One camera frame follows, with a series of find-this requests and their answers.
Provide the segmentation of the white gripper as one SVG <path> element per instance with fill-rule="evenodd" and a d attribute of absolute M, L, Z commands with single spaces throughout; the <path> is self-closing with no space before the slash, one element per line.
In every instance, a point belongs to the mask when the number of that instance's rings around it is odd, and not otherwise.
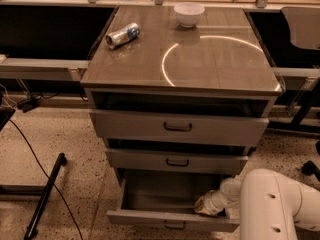
<path fill-rule="evenodd" d="M 195 202 L 194 211 L 214 216 L 231 204 L 232 202 L 220 190 L 211 190 Z"/>

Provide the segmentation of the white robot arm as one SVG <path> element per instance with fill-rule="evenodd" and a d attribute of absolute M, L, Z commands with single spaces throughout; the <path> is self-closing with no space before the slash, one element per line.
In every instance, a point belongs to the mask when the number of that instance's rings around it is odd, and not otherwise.
<path fill-rule="evenodd" d="M 298 240 L 297 228 L 320 231 L 320 191 L 269 169 L 223 180 L 194 210 L 213 216 L 234 206 L 240 208 L 240 240 Z"/>

